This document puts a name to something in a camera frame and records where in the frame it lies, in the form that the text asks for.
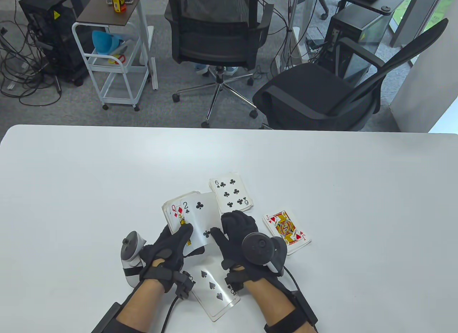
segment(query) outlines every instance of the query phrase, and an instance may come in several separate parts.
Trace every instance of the person's leg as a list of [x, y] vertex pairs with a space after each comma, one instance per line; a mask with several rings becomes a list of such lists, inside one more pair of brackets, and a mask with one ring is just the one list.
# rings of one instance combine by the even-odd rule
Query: person's leg
[[224, 75], [233, 76], [235, 72], [237, 72], [238, 67], [225, 67], [224, 68]]
[[205, 74], [208, 72], [208, 65], [204, 65], [201, 63], [195, 63], [194, 64], [194, 71], [196, 71], [197, 74]]

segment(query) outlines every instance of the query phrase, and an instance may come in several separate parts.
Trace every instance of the forearm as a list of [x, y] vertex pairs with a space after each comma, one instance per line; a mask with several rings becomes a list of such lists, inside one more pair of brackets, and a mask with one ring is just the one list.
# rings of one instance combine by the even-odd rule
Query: forearm
[[[163, 259], [153, 262], [159, 265]], [[164, 294], [164, 287], [155, 279], [146, 279], [116, 317], [120, 323], [141, 332], [148, 332]]]
[[[257, 282], [247, 281], [244, 283], [244, 286], [259, 305], [268, 326], [275, 325], [295, 309], [295, 306], [288, 300], [285, 294], [275, 288], [266, 279], [260, 279]], [[309, 323], [305, 323], [296, 330], [296, 333], [312, 332], [315, 333]]]

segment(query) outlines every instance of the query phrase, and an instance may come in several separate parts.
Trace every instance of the computer tower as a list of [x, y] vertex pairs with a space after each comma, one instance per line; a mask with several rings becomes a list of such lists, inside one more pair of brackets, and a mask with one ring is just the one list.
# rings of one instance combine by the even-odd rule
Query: computer tower
[[[324, 50], [316, 63], [335, 73], [335, 43], [348, 37], [375, 54], [385, 34], [391, 15], [384, 16], [355, 4], [347, 6], [332, 16], [326, 33]], [[340, 49], [339, 77], [356, 86], [367, 73], [370, 63], [345, 48]]]
[[[72, 34], [72, 25], [90, 0], [21, 0], [19, 4], [53, 73], [81, 85], [87, 68]], [[93, 27], [82, 26], [78, 35], [87, 53], [94, 49]]]

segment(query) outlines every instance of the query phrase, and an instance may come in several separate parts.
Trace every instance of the yellow bottle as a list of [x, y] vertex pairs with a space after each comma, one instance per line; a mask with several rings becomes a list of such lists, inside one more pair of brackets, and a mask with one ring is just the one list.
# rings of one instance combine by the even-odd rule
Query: yellow bottle
[[121, 14], [127, 10], [125, 0], [113, 0], [113, 9], [118, 14]]

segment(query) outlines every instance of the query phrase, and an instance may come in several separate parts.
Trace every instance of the blue funnel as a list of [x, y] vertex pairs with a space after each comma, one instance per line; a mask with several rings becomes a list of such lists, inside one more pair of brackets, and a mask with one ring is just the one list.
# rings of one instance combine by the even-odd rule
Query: blue funnel
[[120, 39], [116, 35], [108, 34], [104, 31], [94, 30], [92, 32], [92, 42], [97, 53], [109, 55], [118, 48]]

